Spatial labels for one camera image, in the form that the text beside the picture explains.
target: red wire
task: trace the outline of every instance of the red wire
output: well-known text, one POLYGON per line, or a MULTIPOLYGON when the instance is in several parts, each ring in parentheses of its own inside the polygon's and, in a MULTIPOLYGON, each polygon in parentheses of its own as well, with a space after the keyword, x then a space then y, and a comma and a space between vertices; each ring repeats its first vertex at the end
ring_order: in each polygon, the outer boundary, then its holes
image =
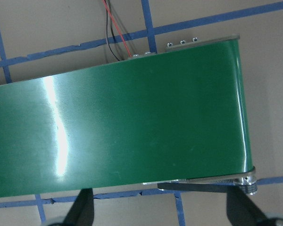
POLYGON ((110 18, 111 18, 111 20, 112 20, 114 26, 115 26, 116 29, 117 29, 117 32, 118 32, 119 35, 121 36, 121 39, 122 39, 123 44, 124 44, 124 46, 125 46, 125 48, 126 48, 126 50, 127 50, 127 52, 128 52, 128 55, 129 55, 130 57, 132 57, 132 55, 131 55, 131 53, 130 53, 130 50, 129 50, 127 44, 126 44, 126 41, 124 40, 124 37, 123 37, 121 31, 119 30, 118 25, 117 25, 117 23, 115 22, 114 17, 112 16, 112 14, 111 14, 111 12, 110 12, 110 10, 109 10, 109 8, 108 8, 108 6, 107 6, 105 0, 102 0, 102 1, 103 1, 104 5, 105 5, 105 8, 106 8, 106 10, 107 10, 107 12, 108 12, 108 14, 109 14, 109 16, 110 16, 110 18))

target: black wire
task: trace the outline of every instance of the black wire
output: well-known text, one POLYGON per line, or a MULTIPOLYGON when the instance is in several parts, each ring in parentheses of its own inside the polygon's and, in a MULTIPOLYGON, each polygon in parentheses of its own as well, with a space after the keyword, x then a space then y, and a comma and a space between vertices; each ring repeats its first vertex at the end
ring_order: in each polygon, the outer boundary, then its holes
POLYGON ((115 59, 117 61, 120 61, 120 59, 117 58, 117 56, 114 54, 114 52, 112 51, 111 49, 111 46, 110 46, 110 43, 109 43, 109 40, 108 40, 108 11, 106 10, 106 43, 110 49, 110 52, 112 53, 112 55, 115 57, 115 59))

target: green belt surface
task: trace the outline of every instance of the green belt surface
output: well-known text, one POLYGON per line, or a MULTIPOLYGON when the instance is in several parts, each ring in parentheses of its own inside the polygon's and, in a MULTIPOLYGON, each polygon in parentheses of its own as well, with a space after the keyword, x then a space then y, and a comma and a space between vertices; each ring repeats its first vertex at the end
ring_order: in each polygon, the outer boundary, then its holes
POLYGON ((0 197, 252 169, 237 40, 0 86, 0 197))

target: wire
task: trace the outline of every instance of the wire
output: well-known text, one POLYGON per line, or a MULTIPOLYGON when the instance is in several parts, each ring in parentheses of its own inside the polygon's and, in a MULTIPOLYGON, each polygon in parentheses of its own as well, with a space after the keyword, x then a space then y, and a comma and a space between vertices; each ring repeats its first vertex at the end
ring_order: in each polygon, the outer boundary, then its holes
POLYGON ((110 52, 112 53, 112 55, 115 57, 115 59, 117 60, 117 61, 120 61, 120 59, 119 58, 117 58, 117 56, 114 54, 114 52, 112 51, 112 49, 111 49, 111 46, 110 46, 110 43, 109 43, 109 40, 108 40, 108 11, 106 10, 106 43, 107 43, 107 45, 108 45, 108 47, 109 47, 109 49, 110 49, 110 52))
POLYGON ((107 6, 105 0, 102 0, 102 1, 103 1, 103 3, 104 3, 104 6, 105 6, 105 8, 106 8, 106 11, 109 13, 109 16, 110 16, 110 18, 111 18, 111 20, 112 20, 112 22, 113 22, 115 28, 117 29, 117 32, 119 33, 119 36, 121 36, 121 39, 122 39, 122 41, 123 41, 123 44, 124 44, 124 46, 125 46, 125 48, 126 48, 126 50, 127 50, 127 52, 128 52, 128 56, 132 57, 132 55, 131 55, 131 53, 130 53, 130 50, 129 50, 127 44, 126 44, 126 41, 124 40, 124 37, 123 37, 121 31, 119 30, 119 27, 118 27, 117 23, 115 22, 114 17, 112 16, 112 14, 111 14, 111 12, 110 12, 110 9, 108 8, 108 6, 107 6))

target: beige floor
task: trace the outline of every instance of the beige floor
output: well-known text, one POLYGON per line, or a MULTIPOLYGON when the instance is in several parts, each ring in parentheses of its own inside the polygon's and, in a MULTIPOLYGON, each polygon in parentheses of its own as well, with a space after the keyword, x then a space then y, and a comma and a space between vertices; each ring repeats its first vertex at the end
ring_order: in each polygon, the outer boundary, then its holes
MULTIPOLYGON (((149 1, 154 27, 273 2, 278 1, 149 1)), ((111 0, 111 4, 125 32, 145 29, 140 0, 111 0)), ((0 29, 7 58, 102 39, 104 22, 100 0, 0 0, 0 29)), ((158 52, 164 52, 168 42, 231 33, 241 35, 242 72, 257 177, 283 176, 283 10, 168 32, 156 35, 155 39, 158 52)), ((149 51, 146 38, 129 43, 134 53, 149 51)), ((100 46, 12 65, 9 69, 13 81, 22 81, 113 61, 107 47, 100 46)), ((0 68, 0 85, 4 83, 0 68)), ((95 193, 143 188, 141 185, 102 188, 95 193)), ((73 196, 77 192, 42 194, 42 198, 73 196)), ((3 198, 0 202, 33 199, 29 195, 3 198)), ((264 212, 283 215, 283 184, 260 186, 252 200, 264 212)), ((184 193, 182 201, 187 226, 229 225, 224 195, 184 193)), ((70 206, 70 202, 46 204, 45 215, 47 218, 65 215, 70 206)), ((95 213, 95 225, 178 225, 175 198, 171 194, 96 200, 95 213)), ((0 209, 0 226, 39 224, 36 206, 0 209)))

